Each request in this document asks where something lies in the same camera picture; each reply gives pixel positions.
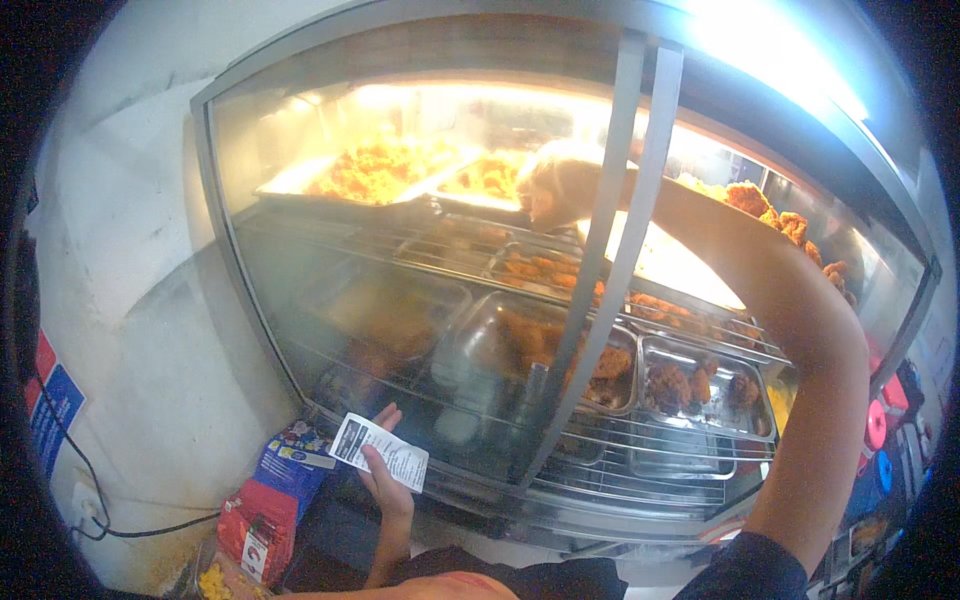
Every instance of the food display warmer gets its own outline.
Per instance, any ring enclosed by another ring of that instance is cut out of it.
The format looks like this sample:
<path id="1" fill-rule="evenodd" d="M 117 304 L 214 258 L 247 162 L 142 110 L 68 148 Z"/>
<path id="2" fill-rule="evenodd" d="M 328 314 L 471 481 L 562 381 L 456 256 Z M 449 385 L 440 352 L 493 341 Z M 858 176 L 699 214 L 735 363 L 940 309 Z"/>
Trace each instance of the food display warmer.
<path id="1" fill-rule="evenodd" d="M 729 64 L 681 4 L 353 2 L 194 98 L 238 295 L 319 425 L 395 401 L 425 493 L 581 539 L 746 515 L 795 373 L 650 222 L 691 188 L 824 269 L 876 395 L 940 274 L 908 180 L 849 102 Z"/>

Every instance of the person's hand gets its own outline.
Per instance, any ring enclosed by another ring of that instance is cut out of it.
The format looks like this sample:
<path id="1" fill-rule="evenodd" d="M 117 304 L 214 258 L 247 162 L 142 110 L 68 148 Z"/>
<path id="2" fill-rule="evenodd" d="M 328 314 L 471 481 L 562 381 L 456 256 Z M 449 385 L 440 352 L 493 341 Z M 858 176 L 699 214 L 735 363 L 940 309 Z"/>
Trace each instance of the person's hand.
<path id="1" fill-rule="evenodd" d="M 403 413 L 392 402 L 373 418 L 373 422 L 387 431 L 393 431 L 402 416 Z M 358 471 L 360 479 L 376 500 L 380 512 L 383 513 L 383 519 L 385 521 L 413 519 L 414 497 L 410 494 L 410 490 L 394 479 L 376 448 L 366 444 L 360 448 L 360 451 L 367 459 L 367 466 L 371 471 L 369 473 Z"/>

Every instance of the fingers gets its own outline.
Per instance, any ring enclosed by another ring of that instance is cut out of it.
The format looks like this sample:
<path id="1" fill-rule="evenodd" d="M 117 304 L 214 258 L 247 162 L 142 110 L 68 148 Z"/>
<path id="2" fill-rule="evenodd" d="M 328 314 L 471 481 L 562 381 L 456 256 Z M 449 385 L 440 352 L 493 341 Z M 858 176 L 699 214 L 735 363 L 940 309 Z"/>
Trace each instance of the fingers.
<path id="1" fill-rule="evenodd" d="M 380 456 L 380 452 L 377 451 L 376 448 L 366 444 L 360 447 L 360 451 L 363 452 L 364 458 L 367 459 L 367 466 L 370 467 L 370 473 L 377 487 L 380 487 L 383 483 L 394 480 L 394 476 L 390 474 L 390 470 L 387 468 L 387 463 L 384 462 L 383 457 Z"/>
<path id="2" fill-rule="evenodd" d="M 391 402 L 387 405 L 387 408 L 380 411 L 380 414 L 373 418 L 373 422 L 383 427 L 383 423 L 390 418 L 390 416 L 396 412 L 396 402 Z"/>

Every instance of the black cable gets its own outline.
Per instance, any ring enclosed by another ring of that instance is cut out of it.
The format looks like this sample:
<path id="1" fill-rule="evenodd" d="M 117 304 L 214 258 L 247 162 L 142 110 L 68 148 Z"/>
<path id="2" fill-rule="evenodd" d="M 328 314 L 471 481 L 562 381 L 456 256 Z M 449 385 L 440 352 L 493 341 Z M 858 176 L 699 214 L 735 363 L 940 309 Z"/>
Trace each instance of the black cable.
<path id="1" fill-rule="evenodd" d="M 43 378 L 40 377 L 39 372 L 34 373 L 34 379 L 36 379 L 37 383 L 40 384 L 40 396 L 43 398 L 43 401 L 46 402 L 47 408 L 50 409 L 50 415 L 54 418 L 54 422 L 57 424 L 57 427 L 60 429 L 60 432 L 63 434 L 63 437 L 67 440 L 68 443 L 70 443 L 70 446 L 74 449 L 77 455 L 80 456 L 81 460 L 84 461 L 84 464 L 86 464 L 86 468 L 89 469 L 90 477 L 93 479 L 93 486 L 97 490 L 97 498 L 100 500 L 100 507 L 104 510 L 104 516 L 107 518 L 106 523 L 101 523 L 99 520 L 97 520 L 96 516 L 92 518 L 93 522 L 96 523 L 97 526 L 100 527 L 101 529 L 99 535 L 91 536 L 86 531 L 84 531 L 80 527 L 77 527 L 76 525 L 71 526 L 67 533 L 76 531 L 80 535 L 94 541 L 102 540 L 107 536 L 107 534 L 110 534 L 115 538 L 148 538 L 149 536 L 160 536 L 163 534 L 169 534 L 171 532 L 178 531 L 180 529 L 186 529 L 187 527 L 191 527 L 198 523 L 203 523 L 204 521 L 209 521 L 212 518 L 216 518 L 220 516 L 220 511 L 217 511 L 213 515 L 201 516 L 200 518 L 195 518 L 192 521 L 187 521 L 185 523 L 181 523 L 180 525 L 174 525 L 172 527 L 164 527 L 163 529 L 154 529 L 152 531 L 122 532 L 122 531 L 113 531 L 112 529 L 110 529 L 110 513 L 107 511 L 107 502 L 104 501 L 104 491 L 100 488 L 100 481 L 97 479 L 97 471 L 93 470 L 93 465 L 90 464 L 89 459 L 86 458 L 86 455 L 80 450 L 80 447 L 77 446 L 77 444 L 73 441 L 73 438 L 70 437 L 70 434 L 67 433 L 66 427 L 63 426 L 63 422 L 60 421 L 60 417 L 57 416 L 57 409 L 54 407 L 53 401 L 47 395 L 47 386 L 43 383 Z"/>

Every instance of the paper receipt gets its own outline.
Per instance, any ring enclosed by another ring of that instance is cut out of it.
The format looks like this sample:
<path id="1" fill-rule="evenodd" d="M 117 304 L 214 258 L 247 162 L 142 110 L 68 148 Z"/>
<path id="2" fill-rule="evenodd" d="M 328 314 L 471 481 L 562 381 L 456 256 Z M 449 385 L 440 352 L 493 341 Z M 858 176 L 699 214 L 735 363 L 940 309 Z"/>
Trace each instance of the paper receipt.
<path id="1" fill-rule="evenodd" d="M 379 450 L 395 480 L 416 493 L 423 492 L 423 477 L 430 454 L 359 415 L 348 413 L 344 417 L 330 446 L 330 456 L 369 473 L 367 459 L 360 451 L 360 446 L 365 444 Z"/>

